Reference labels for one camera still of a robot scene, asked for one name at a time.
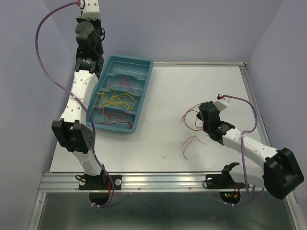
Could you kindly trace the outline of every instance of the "lavender wall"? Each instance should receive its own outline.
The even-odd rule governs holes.
[[[307,176],[307,1],[285,0],[248,63],[271,144],[291,149]],[[307,184],[296,197],[307,218]]]
[[[63,0],[44,0],[51,10]],[[155,61],[247,61],[282,0],[100,0],[105,55]],[[54,21],[75,54],[74,13]]]
[[[42,0],[1,0],[0,9],[0,228],[25,230],[55,147],[51,122],[67,95],[35,55],[35,30],[48,11]],[[39,46],[51,75],[68,86],[74,60],[52,19]]]

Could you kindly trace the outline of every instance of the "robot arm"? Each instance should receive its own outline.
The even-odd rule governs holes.
[[[104,63],[98,0],[80,1],[83,9],[77,17],[77,53],[74,80],[67,106],[59,121],[53,121],[52,130],[60,145],[71,152],[84,169],[83,181],[101,184],[106,176],[94,157],[95,134],[86,124],[86,112],[81,108],[76,97],[88,107],[94,86],[96,85]]]
[[[221,121],[220,112],[229,105],[230,98],[219,98],[216,102],[202,103],[197,118],[203,122],[203,131],[209,137],[241,153],[241,131],[232,124]],[[278,199],[283,199],[304,181],[294,154],[287,148],[278,150],[254,139],[244,136],[244,155],[259,167],[247,167],[247,178],[250,184],[265,187]],[[226,165],[222,174],[207,175],[210,189],[230,188],[233,184],[244,183],[242,166],[239,163]]]

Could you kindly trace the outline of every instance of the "white tabletop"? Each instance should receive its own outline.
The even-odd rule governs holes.
[[[110,172],[220,171],[226,164],[241,162],[236,151],[212,141],[203,132],[185,155],[183,142],[195,134],[182,122],[184,113],[196,104],[216,101],[219,93],[248,99],[239,67],[154,67],[141,116],[146,121],[133,134],[96,131],[95,150]],[[251,129],[254,116],[249,105],[232,100],[220,117],[240,130]],[[187,121],[193,124],[195,114]],[[249,135],[260,141],[258,130]],[[255,165],[247,159],[247,165]],[[50,172],[82,172],[77,159],[59,144]]]

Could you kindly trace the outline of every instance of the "bolt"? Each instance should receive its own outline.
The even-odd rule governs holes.
[[[116,186],[120,186],[121,185],[121,180],[120,179],[116,179],[115,180],[115,185]]]
[[[210,177],[206,181],[207,181],[207,184],[213,184],[212,178],[210,178]]]

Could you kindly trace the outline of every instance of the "metal frame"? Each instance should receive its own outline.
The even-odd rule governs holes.
[[[261,141],[270,146],[270,140],[266,133],[265,125],[262,120],[255,95],[253,93],[248,74],[246,63],[223,63],[223,62],[155,62],[154,66],[234,66],[240,67],[243,82],[250,102],[256,107],[259,117],[258,131]],[[122,190],[117,192],[209,192],[205,189],[202,182],[207,173],[218,172],[162,172],[162,173],[116,173],[123,175]],[[65,193],[65,192],[88,192],[79,191],[78,181],[75,180],[75,173],[45,173],[42,175],[41,183],[35,202],[34,211],[29,225],[29,230],[38,228],[39,220],[42,214],[46,193]],[[307,229],[301,209],[297,204],[293,193],[286,198],[289,205],[295,227],[298,230]]]
[[[250,81],[249,81],[249,78],[248,78],[248,73],[247,73],[246,67],[240,67],[240,71],[241,71],[241,75],[242,75],[242,78],[243,78],[243,81],[244,81],[245,88],[247,90],[249,101],[253,104],[253,106],[255,106],[257,116],[259,118],[258,131],[259,131],[260,139],[261,139],[262,143],[264,143],[268,146],[271,146],[271,143],[270,143],[268,134],[266,132],[266,128],[265,128],[261,113],[259,111],[258,104],[256,102],[256,98],[255,98],[253,89],[251,87],[251,84],[250,84]],[[287,199],[287,203],[289,205],[291,216],[292,216],[292,219],[294,221],[296,229],[297,230],[307,229],[301,208],[299,207],[299,205],[296,201],[294,193],[291,192],[286,197],[286,199]]]

